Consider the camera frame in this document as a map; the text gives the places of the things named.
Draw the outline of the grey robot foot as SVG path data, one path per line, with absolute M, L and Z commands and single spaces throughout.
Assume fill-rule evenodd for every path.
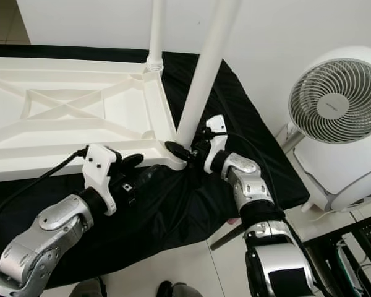
M 163 281 L 158 285 L 155 297 L 203 297 L 196 288 L 182 282 Z
M 69 297 L 106 297 L 103 281 L 98 278 L 81 281 L 70 291 Z

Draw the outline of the black floor stand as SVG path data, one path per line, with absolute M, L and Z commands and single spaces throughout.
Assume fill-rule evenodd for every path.
M 357 277 L 355 286 L 346 279 L 336 253 L 343 239 L 344 251 Z M 331 297 L 371 297 L 371 216 L 305 241 L 317 268 L 318 282 Z

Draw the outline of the grey robot right foot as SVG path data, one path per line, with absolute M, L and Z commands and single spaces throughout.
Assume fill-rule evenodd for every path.
M 182 282 L 163 281 L 158 285 L 155 297 L 203 297 L 196 288 Z

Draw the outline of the white pedestal fan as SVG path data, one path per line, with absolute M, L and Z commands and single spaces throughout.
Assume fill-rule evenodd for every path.
M 339 145 L 371 136 L 371 47 L 327 51 L 302 71 L 288 97 L 296 128 L 281 146 L 294 150 L 305 138 Z

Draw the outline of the white plastic ribbed tabletop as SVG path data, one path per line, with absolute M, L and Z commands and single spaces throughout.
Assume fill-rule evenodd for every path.
M 146 63 L 0 57 L 0 182 L 36 178 L 89 144 L 181 170 L 162 74 Z

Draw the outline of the white domed appliance grey band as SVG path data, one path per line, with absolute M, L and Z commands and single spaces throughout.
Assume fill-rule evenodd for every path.
M 371 203 L 371 140 L 327 144 L 304 139 L 296 160 L 322 193 L 308 203 L 322 210 L 347 212 Z

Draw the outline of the white green boxy device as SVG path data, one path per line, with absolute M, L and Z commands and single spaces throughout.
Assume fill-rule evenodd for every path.
M 348 255 L 344 251 L 344 248 L 346 248 L 347 245 L 344 242 L 343 239 L 339 240 L 336 243 L 336 253 L 338 254 L 338 262 L 340 263 L 340 266 L 346 274 L 346 279 L 350 283 L 351 286 L 355 286 L 357 283 L 357 277 L 355 275 L 354 269 L 352 268 L 351 261 L 348 258 Z

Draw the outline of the grey robot left foot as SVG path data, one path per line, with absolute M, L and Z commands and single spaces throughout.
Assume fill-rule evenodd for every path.
M 70 291 L 69 297 L 106 297 L 103 281 L 98 278 L 81 281 Z

